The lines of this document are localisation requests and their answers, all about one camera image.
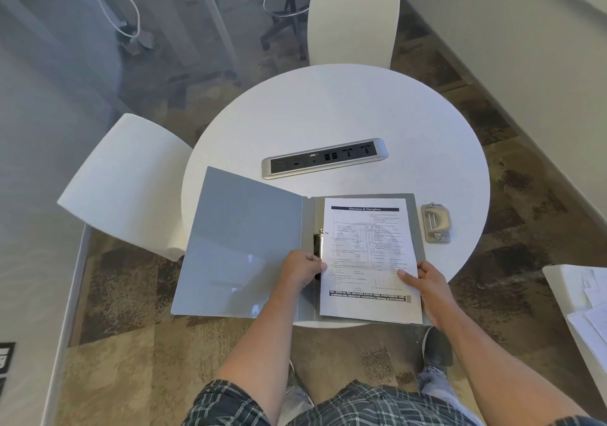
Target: shirt sleeve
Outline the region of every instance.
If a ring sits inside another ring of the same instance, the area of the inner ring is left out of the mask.
[[[225,380],[214,380],[202,389],[181,426],[270,426],[258,403]]]
[[[556,420],[551,426],[607,426],[602,421],[586,416],[569,416]]]

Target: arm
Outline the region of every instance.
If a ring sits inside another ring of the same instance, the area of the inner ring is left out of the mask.
[[[217,371],[218,379],[246,391],[272,424],[278,421],[285,395],[297,298],[315,274],[325,269],[326,264],[311,253],[289,253],[262,312]]]
[[[419,278],[399,269],[421,292],[424,309],[444,332],[461,362],[483,417],[492,426],[546,426],[559,418],[587,416],[573,400],[495,343],[455,303],[444,276],[427,261]]]

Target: hand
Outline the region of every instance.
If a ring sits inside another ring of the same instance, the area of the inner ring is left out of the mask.
[[[424,311],[442,332],[445,316],[454,309],[459,309],[443,274],[427,261],[418,262],[419,278],[411,276],[404,269],[399,269],[396,273],[405,284],[420,291]]]
[[[327,264],[323,263],[313,253],[303,250],[293,250],[286,256],[280,272],[279,286],[285,285],[295,289],[297,293],[306,287],[312,281],[314,276],[327,269]]]

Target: person's left hand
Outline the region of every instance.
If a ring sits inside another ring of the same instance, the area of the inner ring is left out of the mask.
[[[280,272],[279,286],[284,285],[297,293],[312,281],[314,276],[327,269],[327,264],[313,253],[293,250],[286,256]]]

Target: chair back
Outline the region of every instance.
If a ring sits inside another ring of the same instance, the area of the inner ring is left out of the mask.
[[[158,124],[125,114],[57,202],[100,231],[177,261],[187,246],[181,184],[191,152]]]
[[[310,65],[389,69],[401,0],[310,0]]]

